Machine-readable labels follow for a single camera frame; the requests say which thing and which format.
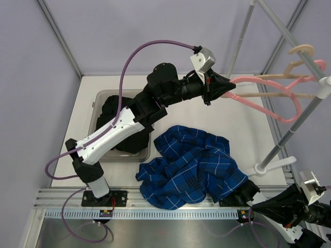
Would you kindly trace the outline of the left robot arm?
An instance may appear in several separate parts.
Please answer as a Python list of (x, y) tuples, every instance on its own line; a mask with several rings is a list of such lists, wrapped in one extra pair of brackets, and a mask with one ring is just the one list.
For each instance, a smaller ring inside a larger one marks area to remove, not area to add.
[(104, 177), (100, 158), (126, 138), (144, 131), (151, 133), (153, 124), (167, 115), (166, 108), (195, 97), (202, 97), (204, 104), (235, 89), (236, 85), (212, 69), (201, 79), (195, 71), (179, 79), (171, 63), (157, 65), (147, 76), (147, 85), (116, 116), (80, 141), (72, 138), (65, 142), (77, 176), (89, 188), (83, 195), (86, 206), (106, 206), (113, 203), (113, 195)]

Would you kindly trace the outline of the pink plastic hanger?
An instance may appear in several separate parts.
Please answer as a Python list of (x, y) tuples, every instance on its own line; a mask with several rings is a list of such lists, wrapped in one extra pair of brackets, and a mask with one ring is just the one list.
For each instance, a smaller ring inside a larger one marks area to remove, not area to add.
[(298, 78), (298, 79), (271, 79), (271, 80), (267, 80), (265, 82), (261, 82), (259, 81), (259, 79), (254, 79), (252, 76), (239, 76), (236, 77), (234, 79), (231, 80), (232, 83), (234, 84), (239, 84), (239, 83), (256, 83), (256, 84), (260, 84), (260, 85), (264, 85), (264, 86), (269, 86), (271, 88), (274, 88), (276, 90), (278, 90), (275, 93), (285, 93), (289, 99), (291, 99), (295, 110), (296, 110), (296, 114), (290, 118), (290, 119), (285, 119), (283, 117), (281, 117), (280, 115), (248, 100), (248, 98), (243, 98), (240, 97), (239, 94), (234, 94), (231, 92), (227, 92), (225, 93), (222, 97), (223, 98), (228, 98), (228, 99), (232, 99), (235, 100), (243, 105), (246, 105), (250, 108), (253, 108), (267, 116), (272, 117), (275, 120), (278, 120), (282, 123), (291, 123), (294, 122), (295, 120), (298, 119), (298, 117), (303, 113), (303, 108), (301, 106), (301, 103), (299, 101), (300, 98), (313, 98), (313, 95), (309, 95), (309, 94), (296, 94), (293, 92), (293, 88), (296, 87), (299, 84), (302, 83), (307, 83), (307, 82), (319, 82), (313, 75), (309, 75), (307, 79), (303, 79), (303, 78)]

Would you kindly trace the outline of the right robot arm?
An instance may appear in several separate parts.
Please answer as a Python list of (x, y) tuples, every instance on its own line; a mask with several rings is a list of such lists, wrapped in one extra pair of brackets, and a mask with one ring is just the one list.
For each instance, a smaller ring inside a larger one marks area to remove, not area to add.
[(319, 202), (330, 186), (317, 181), (293, 184), (277, 196), (267, 199), (251, 180), (221, 199), (221, 207), (249, 207), (261, 214), (283, 236), (290, 247), (323, 247), (327, 241), (299, 226), (306, 222), (330, 228), (330, 204)]

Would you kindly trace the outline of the beige wooden hanger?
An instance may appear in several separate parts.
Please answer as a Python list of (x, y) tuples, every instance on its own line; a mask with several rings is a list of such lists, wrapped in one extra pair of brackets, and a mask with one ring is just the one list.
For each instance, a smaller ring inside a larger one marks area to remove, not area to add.
[[(288, 51), (288, 54), (292, 55), (294, 53), (300, 53), (300, 52), (306, 52), (310, 57), (314, 55), (314, 47), (309, 44), (302, 44), (298, 45), (291, 50)], [(259, 79), (261, 82), (265, 82), (267, 80), (271, 79), (298, 79), (298, 78), (303, 78), (307, 79), (308, 75), (305, 74), (292, 74), (291, 71), (293, 68), (298, 67), (300, 65), (303, 65), (304, 62), (302, 60), (299, 61), (293, 61), (288, 64), (286, 69), (282, 74), (266, 74), (266, 75), (258, 75), (258, 76), (253, 76), (253, 78)], [(246, 93), (246, 94), (239, 94), (240, 97), (243, 98), (253, 98), (253, 97), (285, 97), (287, 98), (288, 96), (285, 93)]]

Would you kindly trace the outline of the blue plaid shirt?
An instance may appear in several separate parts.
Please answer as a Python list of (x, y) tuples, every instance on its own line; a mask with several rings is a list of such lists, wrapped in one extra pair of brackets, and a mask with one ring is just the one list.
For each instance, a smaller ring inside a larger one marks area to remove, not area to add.
[(165, 192), (233, 191), (248, 181), (222, 137), (185, 126), (172, 126), (154, 140), (160, 153), (142, 163), (136, 180)]

